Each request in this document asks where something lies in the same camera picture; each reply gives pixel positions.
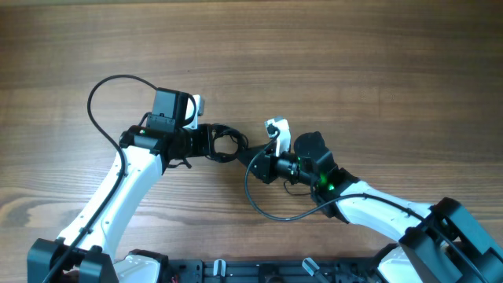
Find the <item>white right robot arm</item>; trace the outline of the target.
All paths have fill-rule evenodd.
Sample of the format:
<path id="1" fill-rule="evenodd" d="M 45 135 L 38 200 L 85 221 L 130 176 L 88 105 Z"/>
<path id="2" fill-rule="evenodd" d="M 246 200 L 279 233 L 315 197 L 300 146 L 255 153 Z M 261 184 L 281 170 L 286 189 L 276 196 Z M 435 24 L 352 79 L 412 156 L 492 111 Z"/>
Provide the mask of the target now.
<path id="1" fill-rule="evenodd" d="M 394 241 L 377 257 L 387 282 L 500 282 L 502 248 L 455 199 L 415 203 L 374 189 L 339 167 L 319 132 L 306 133 L 294 149 L 274 134 L 238 160 L 248 174 L 269 184 L 283 178 L 309 186 L 315 211 L 374 230 Z"/>

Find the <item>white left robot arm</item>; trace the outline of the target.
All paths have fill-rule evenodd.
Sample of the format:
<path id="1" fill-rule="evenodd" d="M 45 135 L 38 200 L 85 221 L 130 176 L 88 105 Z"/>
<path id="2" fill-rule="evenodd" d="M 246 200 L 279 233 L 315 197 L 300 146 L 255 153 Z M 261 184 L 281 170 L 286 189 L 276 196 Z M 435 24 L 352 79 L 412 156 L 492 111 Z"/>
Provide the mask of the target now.
<path id="1" fill-rule="evenodd" d="M 38 239 L 28 252 L 29 282 L 169 282 L 167 256 L 135 250 L 120 261 L 116 250 L 145 194 L 177 160 L 209 154 L 199 95 L 159 88 L 146 125 L 123 133 L 110 171 L 85 208 L 54 241 Z"/>

